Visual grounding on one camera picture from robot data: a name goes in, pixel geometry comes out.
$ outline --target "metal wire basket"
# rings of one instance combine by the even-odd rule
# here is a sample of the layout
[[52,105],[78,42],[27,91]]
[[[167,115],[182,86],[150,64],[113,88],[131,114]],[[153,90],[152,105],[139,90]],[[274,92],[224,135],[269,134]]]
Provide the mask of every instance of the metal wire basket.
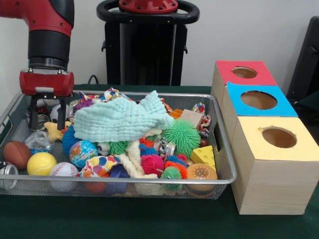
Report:
[[[102,92],[84,92],[102,94]],[[137,101],[147,93],[124,92]],[[206,198],[218,199],[226,186],[237,176],[233,156],[228,144],[224,123],[217,100],[210,95],[202,94],[159,94],[173,109],[192,109],[198,102],[206,106],[206,114],[211,116],[208,141],[213,146],[218,180],[167,180],[167,179],[134,179],[134,178],[83,178],[30,176],[26,171],[19,175],[0,175],[0,182],[15,183],[15,187],[0,189],[6,195],[39,195],[39,196],[86,196],[86,197],[148,197],[148,198]],[[3,161],[3,147],[10,141],[24,140],[32,133],[25,119],[25,112],[30,105],[31,97],[18,94],[10,102],[0,117],[0,155]],[[59,162],[69,162],[62,150],[62,144],[56,142],[50,152]],[[70,192],[58,192],[52,183],[72,183],[75,188]],[[177,191],[168,190],[165,185],[178,186]]]

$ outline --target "stacked wooden boxes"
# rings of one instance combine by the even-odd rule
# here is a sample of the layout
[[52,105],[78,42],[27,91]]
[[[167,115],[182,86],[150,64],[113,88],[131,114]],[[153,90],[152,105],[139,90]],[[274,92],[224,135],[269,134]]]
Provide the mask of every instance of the stacked wooden boxes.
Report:
[[319,180],[319,147],[263,62],[217,61],[218,100],[237,166],[240,214],[303,214]]

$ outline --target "green tablecloth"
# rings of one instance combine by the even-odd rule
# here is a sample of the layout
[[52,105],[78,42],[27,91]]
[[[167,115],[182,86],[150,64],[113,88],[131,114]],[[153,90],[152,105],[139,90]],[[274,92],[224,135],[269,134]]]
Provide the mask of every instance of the green tablecloth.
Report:
[[[106,90],[81,85],[77,90]],[[121,91],[203,93],[209,87],[117,86]],[[0,237],[317,239],[319,187],[303,216],[240,216],[231,187],[218,200],[0,196]]]

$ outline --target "yellow tennis ball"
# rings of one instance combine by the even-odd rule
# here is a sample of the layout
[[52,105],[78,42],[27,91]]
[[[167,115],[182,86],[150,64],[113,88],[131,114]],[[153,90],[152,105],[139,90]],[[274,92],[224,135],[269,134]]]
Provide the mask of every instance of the yellow tennis ball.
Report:
[[55,158],[49,153],[36,153],[26,166],[29,175],[48,176],[51,169],[57,164]]

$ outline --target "yellow box top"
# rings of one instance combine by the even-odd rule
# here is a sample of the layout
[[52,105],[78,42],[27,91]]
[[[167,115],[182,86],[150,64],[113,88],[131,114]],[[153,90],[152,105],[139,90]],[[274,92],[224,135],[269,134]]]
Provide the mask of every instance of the yellow box top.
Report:
[[238,119],[256,159],[319,161],[319,147],[299,118]]

